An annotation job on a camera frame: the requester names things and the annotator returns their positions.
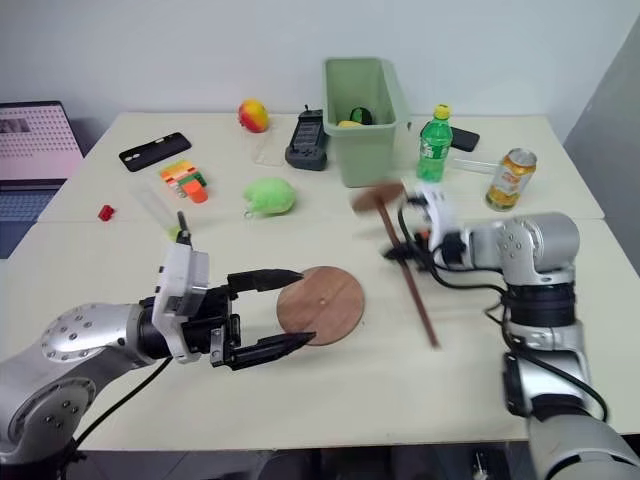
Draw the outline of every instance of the small red object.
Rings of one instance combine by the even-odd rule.
[[[113,217],[114,212],[115,210],[111,205],[104,205],[100,209],[100,213],[98,213],[98,218],[103,222],[108,222],[109,220],[111,220],[111,217]]]

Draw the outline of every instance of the laptop keyboard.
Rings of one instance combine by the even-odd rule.
[[[0,193],[0,222],[35,222],[55,191]]]

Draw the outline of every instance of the metal arm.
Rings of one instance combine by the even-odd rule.
[[[169,356],[193,361],[203,353],[210,353],[212,366],[237,370],[276,360],[315,336],[275,335],[241,347],[240,317],[231,312],[238,293],[277,289],[303,277],[256,270],[229,275],[227,285],[207,289],[208,256],[192,251],[183,218],[181,224],[160,267],[155,297],[136,305],[76,307],[57,317],[31,347],[0,363],[0,478],[14,472],[11,467],[29,471],[39,464],[55,475],[82,415],[108,383],[129,370]]]
[[[640,459],[588,413],[589,396],[539,366],[542,361],[590,382],[583,326],[575,317],[573,262],[580,239],[573,221],[549,213],[458,228],[444,192],[426,184],[411,203],[423,208],[432,224],[428,243],[392,249],[386,258],[414,256],[427,270],[437,268],[435,262],[503,276],[501,328],[510,349],[503,364],[505,404],[526,418],[538,478],[640,479]]]

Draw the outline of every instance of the beverage can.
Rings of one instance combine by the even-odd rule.
[[[498,165],[487,191],[485,198],[489,206],[499,211],[515,207],[536,171],[537,161],[535,154],[524,148],[514,148],[507,153]]]

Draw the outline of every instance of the round wooden board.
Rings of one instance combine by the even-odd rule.
[[[329,345],[356,328],[364,291],[353,275],[336,267],[314,267],[278,297],[278,322],[285,332],[316,332],[309,345]]]

